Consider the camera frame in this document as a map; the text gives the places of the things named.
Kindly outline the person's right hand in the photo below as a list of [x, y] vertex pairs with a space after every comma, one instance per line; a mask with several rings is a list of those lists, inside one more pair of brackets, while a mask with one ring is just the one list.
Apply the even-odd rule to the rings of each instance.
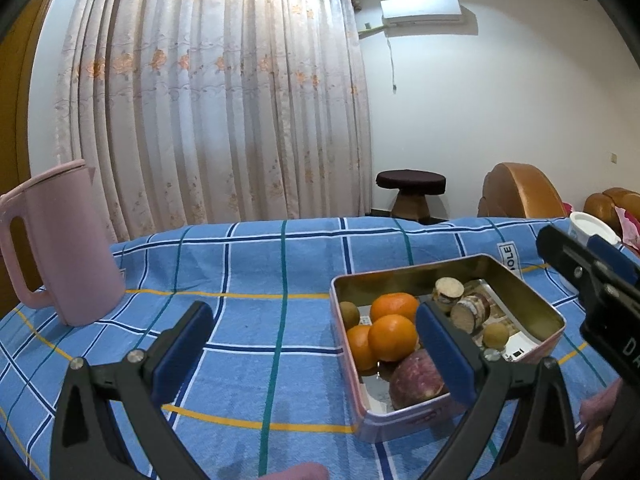
[[582, 480], [591, 479], [605, 462], [604, 458], [596, 460], [596, 456], [602, 444], [605, 424], [612, 415], [623, 384], [620, 378], [616, 378], [611, 385], [580, 404], [579, 419], [584, 432], [579, 439], [578, 465], [582, 470]]

